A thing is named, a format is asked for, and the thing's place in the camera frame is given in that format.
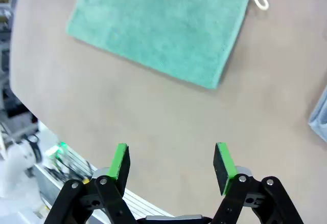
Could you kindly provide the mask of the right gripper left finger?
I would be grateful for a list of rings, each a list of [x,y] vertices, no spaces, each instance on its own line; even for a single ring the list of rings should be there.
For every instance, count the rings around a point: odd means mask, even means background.
[[[123,200],[129,169],[129,147],[121,143],[103,175],[87,184],[78,180],[65,182],[45,223],[87,223],[97,209],[105,210],[110,223],[136,223]]]

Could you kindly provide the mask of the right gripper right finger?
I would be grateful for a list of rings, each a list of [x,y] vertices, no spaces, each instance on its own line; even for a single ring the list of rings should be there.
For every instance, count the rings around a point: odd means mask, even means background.
[[[257,181],[238,171],[225,143],[215,144],[213,166],[224,198],[212,223],[237,223],[244,207],[251,208],[260,223],[303,223],[280,180],[268,176]]]

